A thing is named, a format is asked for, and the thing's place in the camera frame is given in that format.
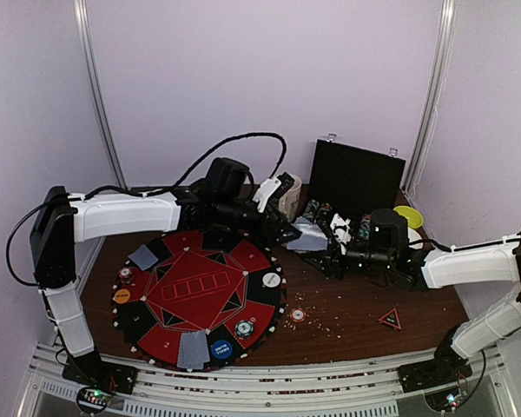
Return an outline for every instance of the yellow bowl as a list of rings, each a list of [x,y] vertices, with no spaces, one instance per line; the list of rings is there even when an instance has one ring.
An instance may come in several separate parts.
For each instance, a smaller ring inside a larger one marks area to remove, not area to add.
[[[409,206],[397,206],[394,211],[407,219],[407,226],[410,228],[420,228],[425,219],[415,208]]]

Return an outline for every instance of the triangular token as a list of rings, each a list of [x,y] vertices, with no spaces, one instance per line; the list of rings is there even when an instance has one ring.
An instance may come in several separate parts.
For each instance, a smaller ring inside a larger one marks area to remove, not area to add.
[[[393,310],[384,314],[382,317],[378,319],[378,323],[385,324],[390,326],[391,328],[396,328],[401,330],[401,324],[399,323],[399,315],[398,310],[394,307]]]

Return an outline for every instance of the red and black poker mat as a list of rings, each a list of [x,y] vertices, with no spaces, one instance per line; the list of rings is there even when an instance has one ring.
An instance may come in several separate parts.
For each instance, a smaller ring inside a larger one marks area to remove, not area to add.
[[[178,368],[181,337],[206,332],[202,370],[247,356],[274,330],[286,306],[286,280],[267,248],[234,231],[174,232],[148,243],[158,262],[131,283],[116,281],[115,321],[133,350]]]

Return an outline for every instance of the blue poker chip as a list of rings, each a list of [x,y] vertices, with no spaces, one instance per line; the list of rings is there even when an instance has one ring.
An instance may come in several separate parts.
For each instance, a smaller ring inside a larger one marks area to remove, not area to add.
[[[229,341],[215,341],[210,347],[210,352],[216,359],[227,359],[233,351],[234,348]]]
[[[242,320],[235,325],[235,334],[237,334],[237,337],[240,339],[246,339],[253,334],[253,331],[254,325],[252,321]]]

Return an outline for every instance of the white wall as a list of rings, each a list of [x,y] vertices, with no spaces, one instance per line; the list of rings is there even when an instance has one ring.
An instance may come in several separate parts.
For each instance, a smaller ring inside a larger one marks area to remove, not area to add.
[[[521,228],[521,1],[459,2],[452,60],[415,203],[441,242]],[[459,286],[470,316],[504,284]],[[521,400],[521,330],[501,344]]]
[[[171,183],[212,144],[250,130],[286,137],[282,168],[303,180],[329,132],[409,159],[441,9],[440,0],[90,0],[128,183]],[[260,182],[278,152],[255,139],[219,155],[247,163]]]
[[[9,277],[6,238],[49,187],[112,183],[100,141],[73,3],[0,0],[0,417],[10,416],[36,342],[50,338],[43,301]],[[80,261],[89,251],[82,247]],[[32,280],[28,229],[13,248]]]

